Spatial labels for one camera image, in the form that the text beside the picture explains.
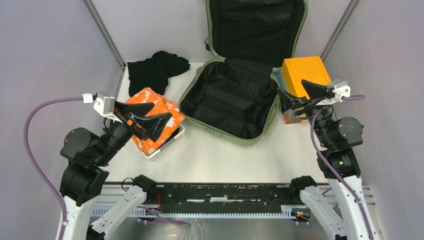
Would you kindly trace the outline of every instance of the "suitcase lid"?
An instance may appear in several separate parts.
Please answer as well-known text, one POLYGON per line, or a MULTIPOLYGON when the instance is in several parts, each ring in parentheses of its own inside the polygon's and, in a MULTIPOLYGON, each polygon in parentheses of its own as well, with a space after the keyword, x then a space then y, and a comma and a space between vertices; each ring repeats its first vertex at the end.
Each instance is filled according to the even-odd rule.
POLYGON ((215 57, 243 59, 278 70, 295 51, 307 15, 304 0, 207 0, 215 57))

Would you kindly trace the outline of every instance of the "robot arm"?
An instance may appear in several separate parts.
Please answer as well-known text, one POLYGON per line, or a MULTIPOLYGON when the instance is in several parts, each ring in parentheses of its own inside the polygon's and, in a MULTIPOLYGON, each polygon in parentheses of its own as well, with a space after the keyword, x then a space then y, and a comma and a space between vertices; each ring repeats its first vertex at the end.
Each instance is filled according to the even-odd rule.
POLYGON ((114 122, 101 136, 79 127, 64 139, 60 155, 68 159, 69 165, 60 184, 68 212, 63 239, 104 240, 109 239, 129 213, 146 200, 147 191, 156 183, 142 175, 136 177, 123 198, 89 226, 92 208, 109 175, 100 167, 107 166, 133 135, 141 140, 157 141, 172 114, 146 116, 154 107, 153 103, 124 104, 105 92, 84 94, 83 101, 94 103, 94 109, 101 116, 114 122))
POLYGON ((362 144, 364 126, 350 116, 334 121, 333 112, 327 107, 348 100, 350 87, 347 82, 339 80, 332 81, 327 86, 306 80, 301 83, 310 100, 293 96, 279 88, 277 92, 280 95, 281 111, 284 113, 289 109, 303 107, 302 110, 296 111, 296 114, 305 114, 311 124, 312 143, 317 150, 318 165, 336 196, 343 220, 324 200, 310 176, 298 177, 291 181, 290 186, 294 194, 314 212, 329 239, 381 239, 365 202, 361 171, 352 149, 362 144), (314 133, 321 147, 326 150, 318 149, 314 133))

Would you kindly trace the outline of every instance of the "white wall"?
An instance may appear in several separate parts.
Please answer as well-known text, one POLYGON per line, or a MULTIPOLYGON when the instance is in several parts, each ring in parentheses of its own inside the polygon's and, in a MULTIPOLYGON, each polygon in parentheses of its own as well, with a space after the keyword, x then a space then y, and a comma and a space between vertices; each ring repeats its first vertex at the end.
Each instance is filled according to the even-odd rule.
POLYGON ((165 50, 204 62, 208 24, 204 0, 93 0, 125 62, 141 61, 165 50))
MULTIPOLYGON (((0 239, 51 240, 59 204, 30 163, 24 122, 48 100, 101 90, 114 93, 120 67, 80 0, 1 1, 0 4, 0 239)), ((30 147, 59 188, 68 161, 59 152, 76 127, 99 133, 91 105, 59 103, 39 111, 30 147)))
POLYGON ((366 95, 336 112, 365 125, 355 154, 386 240, 423 239, 423 26, 422 0, 362 0, 325 62, 366 95))
MULTIPOLYGON (((191 62, 205 62, 208 37, 205 0, 93 0, 125 62, 165 50, 191 62)), ((319 56, 350 0, 309 0, 296 57, 319 56)))
POLYGON ((294 57, 320 56, 351 0, 309 0, 294 57))

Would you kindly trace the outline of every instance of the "gray floor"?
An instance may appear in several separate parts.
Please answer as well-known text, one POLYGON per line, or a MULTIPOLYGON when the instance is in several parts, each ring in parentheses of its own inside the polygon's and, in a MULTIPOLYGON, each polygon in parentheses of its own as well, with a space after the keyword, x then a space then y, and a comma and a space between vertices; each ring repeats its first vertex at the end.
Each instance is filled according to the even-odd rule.
POLYGON ((112 240, 328 240, 319 223, 285 219, 179 219, 188 225, 149 224, 127 218, 112 240))

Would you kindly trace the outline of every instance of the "suitcase handle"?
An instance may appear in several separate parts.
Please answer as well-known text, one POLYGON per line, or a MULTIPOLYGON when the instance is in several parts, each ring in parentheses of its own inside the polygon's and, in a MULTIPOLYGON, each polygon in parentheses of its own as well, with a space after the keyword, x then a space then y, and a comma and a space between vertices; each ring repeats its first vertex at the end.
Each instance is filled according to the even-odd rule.
POLYGON ((206 130, 206 132, 209 132, 209 133, 211 133, 211 134, 213 134, 217 137, 220 137, 220 138, 222 138, 224 136, 222 133, 215 131, 213 129, 210 129, 210 128, 206 128, 205 130, 206 130))
POLYGON ((268 121, 266 122, 266 125, 270 125, 272 122, 273 122, 273 120, 274 120, 274 118, 276 117, 276 113, 277 113, 277 108, 278 108, 278 104, 276 104, 275 106, 274 106, 274 108, 272 109, 272 113, 269 115, 269 118, 268 118, 268 121))

